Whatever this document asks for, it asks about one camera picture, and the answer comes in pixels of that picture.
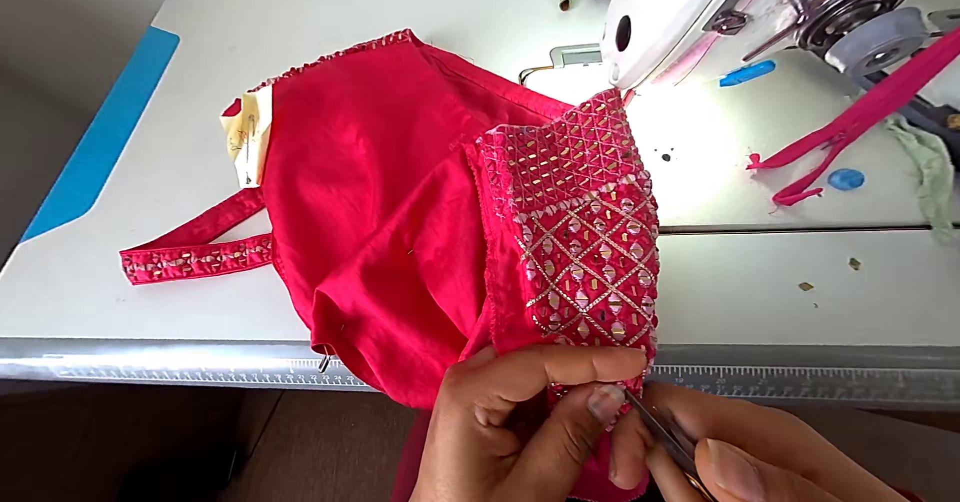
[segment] blue button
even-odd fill
[[[840,168],[826,178],[826,182],[837,190],[859,189],[863,187],[866,181],[867,177],[863,175],[863,172],[850,168]]]

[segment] finger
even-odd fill
[[[624,402],[617,385],[582,385],[562,399],[520,453],[509,483],[538,499],[563,500]]]
[[[676,385],[644,385],[643,398],[695,439],[722,439],[757,459],[792,470],[842,500],[880,500],[892,489],[795,415]]]
[[[472,370],[460,391],[473,398],[484,424],[502,426],[516,403],[550,384],[618,382],[639,376],[647,366],[642,348],[622,346],[532,346]]]
[[[726,442],[697,444],[697,473],[719,502],[840,502],[809,479],[757,459]]]
[[[687,476],[662,445],[657,444],[647,452],[647,467],[666,502],[704,502],[704,497],[690,485]]]
[[[609,480],[625,490],[637,488],[647,473],[647,447],[653,444],[636,410],[621,415],[610,433]]]
[[[460,361],[464,368],[477,368],[497,358],[497,350],[492,345],[481,348],[476,354]]]

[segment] sewing machine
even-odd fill
[[[848,76],[865,76],[909,58],[931,36],[960,25],[960,11],[924,13],[905,2],[610,0],[600,42],[606,78],[638,92],[735,71],[749,79],[753,74],[742,69],[793,47]]]

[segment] scissors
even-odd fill
[[[623,392],[627,395],[627,401],[639,412],[643,424],[647,426],[654,438],[663,445],[670,458],[677,463],[690,485],[707,502],[717,502],[717,499],[704,486],[700,475],[697,474],[697,465],[693,460],[693,450],[697,447],[697,441],[685,433],[680,425],[677,425],[671,418],[661,415],[656,408],[644,406],[641,399],[638,399],[629,390],[624,389]]]

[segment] white table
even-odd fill
[[[131,287],[117,251],[237,189],[218,116],[240,92],[403,27],[515,79],[548,64],[555,46],[598,39],[605,0],[577,0],[568,13],[556,2],[167,0],[153,25],[178,35],[179,47],[94,207],[21,243],[4,267],[0,344],[10,354],[27,342],[18,338],[39,339],[32,349],[49,342],[49,352],[110,339],[306,347],[307,330],[270,268]],[[588,89],[532,80],[552,85],[558,98]],[[775,73],[736,88],[630,105],[664,230],[678,233],[659,240],[661,343],[960,346],[960,250],[925,230],[856,230],[923,223],[918,174],[890,135],[870,131],[834,165],[865,172],[862,189],[828,189],[794,208],[774,212],[769,197],[810,161],[757,179],[744,170],[750,152],[772,154],[829,122],[848,105],[848,91],[811,56],[788,53]],[[261,214],[228,237],[269,229]],[[850,257],[861,270],[848,266]],[[801,282],[814,289],[800,290]]]

